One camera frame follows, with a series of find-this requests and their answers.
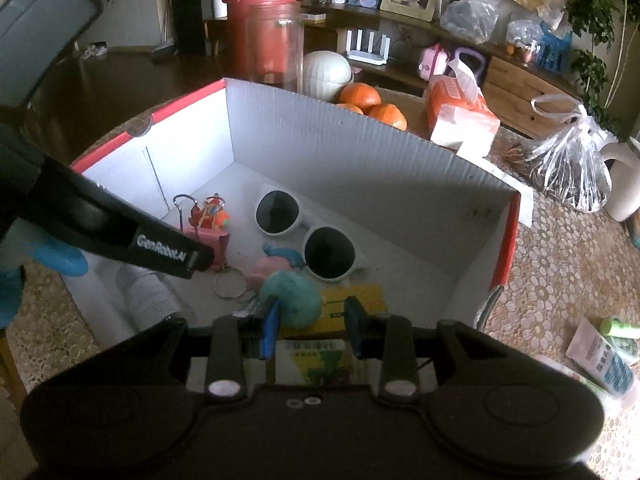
white kettle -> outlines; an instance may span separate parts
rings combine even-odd
[[[640,142],[606,144],[600,154],[614,158],[611,170],[611,194],[604,209],[614,220],[625,221],[640,208]]]

floral tablecloth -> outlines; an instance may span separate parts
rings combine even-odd
[[[410,130],[420,133],[422,107],[408,98],[388,100],[405,113]],[[492,160],[501,164],[499,154],[517,138],[502,128]],[[7,337],[30,390],[99,350],[60,276],[34,262],[27,262],[26,271],[24,301]],[[527,354],[574,366],[564,352],[580,317],[610,314],[640,323],[640,251],[607,214],[579,214],[537,194],[533,226],[520,226],[510,281],[486,331]],[[636,480],[638,449],[640,403],[606,420],[589,466],[607,480]]]

orange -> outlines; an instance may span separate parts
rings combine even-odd
[[[406,130],[406,118],[396,105],[373,106],[367,115],[389,126],[394,126],[398,130]]]
[[[342,104],[357,106],[364,113],[382,102],[376,89],[364,83],[350,83],[345,86],[340,92],[338,101]]]
[[[364,115],[364,112],[362,110],[360,110],[356,105],[352,105],[351,103],[340,103],[336,106],[344,108],[345,110],[348,110],[350,112],[356,112],[357,114]]]

plastic bag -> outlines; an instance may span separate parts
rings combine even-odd
[[[544,33],[540,27],[540,20],[534,22],[529,18],[523,20],[515,20],[507,25],[506,43],[514,45],[534,45],[540,44]]]
[[[571,100],[575,108],[568,114],[548,113],[537,103]],[[584,105],[562,94],[548,94],[531,100],[534,111],[543,117],[567,124],[558,133],[543,140],[513,146],[505,161],[535,188],[563,205],[585,213],[602,209],[611,193],[611,177],[593,136],[606,135],[587,115]]]
[[[453,34],[484,43],[491,37],[498,12],[480,0],[460,0],[449,4],[440,17],[440,26]]]

tissue pack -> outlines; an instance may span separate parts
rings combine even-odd
[[[429,84],[426,115],[430,139],[452,150],[465,142],[477,155],[487,156],[500,120],[489,110],[471,70],[462,62],[449,65],[455,77],[434,76]]]

